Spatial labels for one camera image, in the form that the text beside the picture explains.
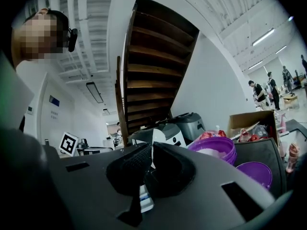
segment person in black shirt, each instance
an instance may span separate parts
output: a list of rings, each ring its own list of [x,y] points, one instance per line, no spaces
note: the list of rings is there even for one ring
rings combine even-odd
[[[292,92],[292,83],[291,83],[291,80],[292,80],[292,76],[290,74],[290,72],[288,71],[288,69],[286,68],[286,66],[283,66],[283,83],[284,85],[287,87],[287,90],[289,93],[293,93]]]
[[[252,88],[254,88],[254,93],[256,95],[256,99],[258,103],[260,104],[261,108],[263,110],[268,110],[268,107],[266,105],[266,100],[265,100],[265,94],[264,90],[258,83],[254,83],[252,80],[248,81],[248,85]]]
[[[16,70],[24,60],[43,59],[46,53],[61,53],[68,41],[68,18],[59,11],[41,9],[19,28],[7,27],[0,40],[1,49]],[[19,129],[24,131],[25,117]]]
[[[273,99],[274,99],[274,103],[275,103],[275,109],[277,111],[280,110],[279,108],[279,95],[280,95],[280,92],[276,86],[276,83],[275,83],[275,80],[272,78],[272,72],[269,72],[268,73],[268,77],[269,77],[269,84],[271,86],[271,89],[272,89],[272,96],[273,96]]]
[[[304,56],[303,55],[301,55],[301,58],[302,58],[303,67],[305,68],[306,75],[307,75],[307,62],[304,60]]]

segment purple bowl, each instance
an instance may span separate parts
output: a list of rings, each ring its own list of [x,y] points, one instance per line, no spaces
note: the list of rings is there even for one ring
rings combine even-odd
[[[272,172],[268,166],[260,162],[247,162],[237,169],[253,178],[256,182],[269,189],[272,184]]]
[[[199,151],[204,148],[211,148],[217,150],[218,152],[225,152],[226,155],[221,159],[232,165],[236,160],[236,149],[234,142],[227,137],[210,137],[204,140],[196,141],[189,147],[189,150]]]

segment ceiling light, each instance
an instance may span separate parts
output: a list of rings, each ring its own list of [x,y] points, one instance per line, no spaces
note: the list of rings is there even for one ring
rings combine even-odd
[[[264,34],[263,36],[261,36],[259,39],[257,39],[255,42],[253,42],[253,46],[257,45],[258,43],[260,43],[262,40],[264,40],[265,38],[267,38],[269,35],[271,35],[273,32],[275,31],[274,28],[270,29],[266,34]]]
[[[262,63],[262,61],[260,61],[260,62],[258,62],[257,64],[255,64],[255,65],[253,65],[253,66],[249,67],[248,69],[252,69],[253,67],[255,67],[255,66],[259,65],[260,63]]]
[[[110,115],[110,113],[107,109],[104,109],[103,111],[105,112],[105,114]]]
[[[91,92],[92,96],[95,98],[97,103],[103,103],[104,102],[103,99],[101,98],[100,93],[98,92],[98,89],[97,89],[94,82],[87,82],[86,87]]]
[[[278,54],[280,51],[282,51],[284,48],[286,48],[287,47],[287,45],[286,46],[283,46],[280,50],[278,50],[277,52],[276,52],[276,54]]]

